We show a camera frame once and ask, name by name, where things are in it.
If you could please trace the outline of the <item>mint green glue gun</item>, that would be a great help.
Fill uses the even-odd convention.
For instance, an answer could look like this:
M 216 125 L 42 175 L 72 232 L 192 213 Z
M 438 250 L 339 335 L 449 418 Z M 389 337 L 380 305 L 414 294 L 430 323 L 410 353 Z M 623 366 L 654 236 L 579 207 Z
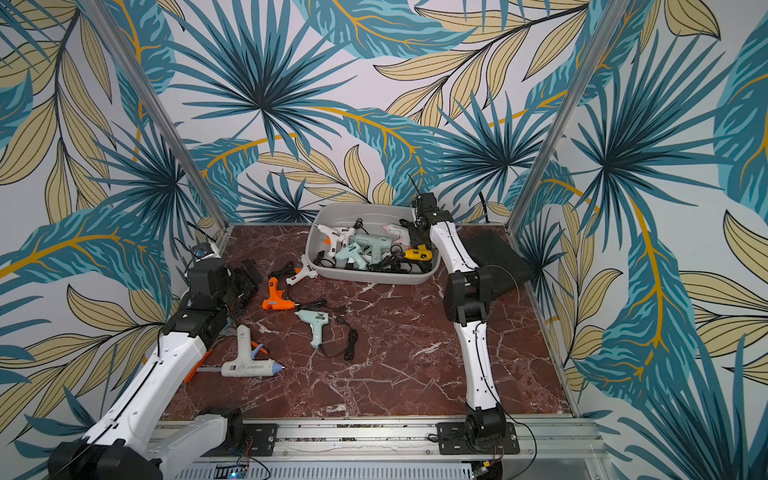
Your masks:
M 323 327 L 329 323 L 329 315 L 325 312 L 311 310 L 299 310 L 296 315 L 302 322 L 310 326 L 312 332 L 310 344 L 314 349 L 319 349 L 323 343 Z

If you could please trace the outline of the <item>orange black glue gun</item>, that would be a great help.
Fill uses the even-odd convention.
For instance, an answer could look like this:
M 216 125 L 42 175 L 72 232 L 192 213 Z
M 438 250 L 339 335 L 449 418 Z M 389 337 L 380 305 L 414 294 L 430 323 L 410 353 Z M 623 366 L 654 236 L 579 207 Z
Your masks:
M 285 291 L 280 290 L 279 279 L 270 277 L 268 281 L 268 297 L 262 302 L 264 311 L 283 311 L 291 310 L 296 307 L 296 303 L 284 297 Z

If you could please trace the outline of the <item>white pink glue gun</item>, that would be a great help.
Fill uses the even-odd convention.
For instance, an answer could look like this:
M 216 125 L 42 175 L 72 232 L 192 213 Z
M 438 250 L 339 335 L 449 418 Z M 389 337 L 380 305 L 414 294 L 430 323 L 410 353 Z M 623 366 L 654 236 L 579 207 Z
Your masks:
M 383 225 L 382 228 L 389 236 L 396 237 L 396 240 L 394 241 L 395 244 L 403 244 L 409 242 L 409 233 L 405 227 L 395 224 L 386 224 Z

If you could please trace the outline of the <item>large mint glue gun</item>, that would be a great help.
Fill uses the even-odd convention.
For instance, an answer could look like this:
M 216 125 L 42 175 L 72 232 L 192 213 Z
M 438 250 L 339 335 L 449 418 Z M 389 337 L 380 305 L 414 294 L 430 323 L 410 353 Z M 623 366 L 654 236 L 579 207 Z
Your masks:
M 369 234 L 355 234 L 350 239 L 361 247 L 370 250 L 371 261 L 379 263 L 385 253 L 389 253 L 394 239 L 386 236 L 375 236 Z

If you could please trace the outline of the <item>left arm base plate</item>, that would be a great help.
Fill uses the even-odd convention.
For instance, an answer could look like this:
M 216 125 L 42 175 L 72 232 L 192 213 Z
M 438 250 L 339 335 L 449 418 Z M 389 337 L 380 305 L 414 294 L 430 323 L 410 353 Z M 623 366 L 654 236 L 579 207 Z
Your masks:
M 245 446 L 248 457 L 272 457 L 277 439 L 276 423 L 246 423 L 244 425 Z

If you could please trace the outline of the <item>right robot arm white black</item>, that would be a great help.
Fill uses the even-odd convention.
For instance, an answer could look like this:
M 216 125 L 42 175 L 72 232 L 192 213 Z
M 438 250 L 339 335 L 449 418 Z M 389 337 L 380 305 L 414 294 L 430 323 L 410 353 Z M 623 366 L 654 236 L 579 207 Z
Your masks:
M 461 343 L 467 387 L 467 442 L 474 449 L 490 446 L 507 432 L 506 413 L 492 376 L 487 345 L 491 274 L 471 258 L 447 211 L 415 207 L 413 214 L 417 229 L 427 234 L 448 272 L 444 308 Z

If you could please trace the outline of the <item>yellow black glue gun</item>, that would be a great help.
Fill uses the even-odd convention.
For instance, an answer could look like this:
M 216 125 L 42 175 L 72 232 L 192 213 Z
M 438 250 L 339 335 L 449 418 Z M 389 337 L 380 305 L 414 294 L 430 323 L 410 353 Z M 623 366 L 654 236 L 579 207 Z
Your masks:
M 415 248 L 406 250 L 404 252 L 404 257 L 412 261 L 430 262 L 433 258 L 433 253 L 425 244 L 421 244 Z

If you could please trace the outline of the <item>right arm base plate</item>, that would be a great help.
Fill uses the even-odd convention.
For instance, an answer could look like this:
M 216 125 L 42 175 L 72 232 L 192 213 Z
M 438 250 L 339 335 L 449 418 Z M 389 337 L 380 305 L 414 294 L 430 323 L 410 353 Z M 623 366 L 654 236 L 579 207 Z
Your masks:
M 511 423 L 503 434 L 475 435 L 466 421 L 439 422 L 428 439 L 436 443 L 441 455 L 491 455 L 520 453 L 516 430 Z

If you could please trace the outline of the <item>large white blue glue gun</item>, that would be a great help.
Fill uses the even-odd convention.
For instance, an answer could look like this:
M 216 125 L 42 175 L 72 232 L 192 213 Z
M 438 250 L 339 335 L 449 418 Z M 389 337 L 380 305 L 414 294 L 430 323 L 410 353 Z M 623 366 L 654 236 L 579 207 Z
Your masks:
M 263 350 L 262 344 L 255 344 L 251 339 L 250 329 L 245 325 L 226 327 L 219 338 L 233 337 L 237 340 L 237 355 L 234 360 L 221 366 L 199 367 L 199 373 L 217 373 L 224 378 L 272 377 L 284 370 L 284 367 L 272 359 L 257 359 L 257 353 Z

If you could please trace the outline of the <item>small white orange glue gun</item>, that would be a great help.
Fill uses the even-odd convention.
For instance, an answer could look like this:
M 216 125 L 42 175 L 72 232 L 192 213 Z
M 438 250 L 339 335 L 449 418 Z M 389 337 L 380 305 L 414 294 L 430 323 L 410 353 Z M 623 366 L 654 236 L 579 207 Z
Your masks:
M 322 224 L 315 224 L 315 227 L 326 236 L 324 242 L 332 250 L 341 250 L 345 248 L 353 235 L 356 234 L 354 227 L 330 227 Z

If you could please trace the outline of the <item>small mint glue gun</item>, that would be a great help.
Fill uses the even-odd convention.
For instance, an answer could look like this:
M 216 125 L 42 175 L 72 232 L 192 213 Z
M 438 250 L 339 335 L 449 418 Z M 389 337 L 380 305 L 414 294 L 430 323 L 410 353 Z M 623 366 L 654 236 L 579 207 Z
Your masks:
M 369 264 L 364 258 L 363 248 L 357 242 L 352 242 L 339 250 L 334 260 L 337 269 L 345 270 L 365 271 Z

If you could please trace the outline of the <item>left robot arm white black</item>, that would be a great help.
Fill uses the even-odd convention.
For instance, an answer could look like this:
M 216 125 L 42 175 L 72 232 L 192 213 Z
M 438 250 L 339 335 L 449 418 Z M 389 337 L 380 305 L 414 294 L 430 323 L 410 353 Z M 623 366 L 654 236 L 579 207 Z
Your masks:
M 261 282 L 254 261 L 231 267 L 215 255 L 196 261 L 187 277 L 189 289 L 147 363 L 81 439 L 55 448 L 47 462 L 50 478 L 172 479 L 206 453 L 246 444 L 241 410 L 224 407 L 209 407 L 157 446 L 150 444 L 183 380 Z

